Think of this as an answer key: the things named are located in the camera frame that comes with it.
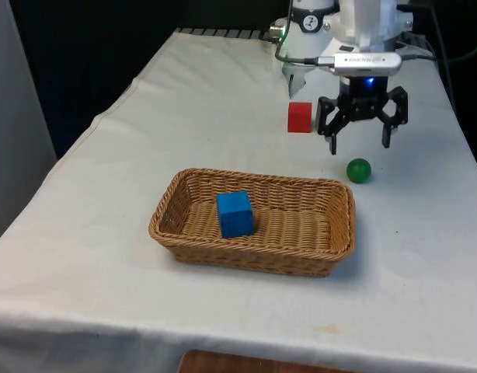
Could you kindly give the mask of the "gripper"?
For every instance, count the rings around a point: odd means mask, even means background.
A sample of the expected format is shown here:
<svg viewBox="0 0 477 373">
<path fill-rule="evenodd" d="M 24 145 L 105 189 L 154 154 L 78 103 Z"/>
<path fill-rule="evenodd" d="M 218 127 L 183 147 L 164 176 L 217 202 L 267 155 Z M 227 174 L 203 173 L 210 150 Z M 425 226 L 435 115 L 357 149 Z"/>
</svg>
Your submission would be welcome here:
<svg viewBox="0 0 477 373">
<path fill-rule="evenodd" d="M 329 143 L 332 155 L 337 150 L 337 135 L 350 122 L 350 113 L 373 113 L 383 123 L 381 143 L 389 148 L 392 132 L 408 123 L 409 97 L 403 87 L 387 92 L 387 77 L 342 77 L 336 99 L 319 97 L 316 110 L 316 130 Z M 395 104 L 389 116 L 384 108 L 388 101 Z"/>
</svg>

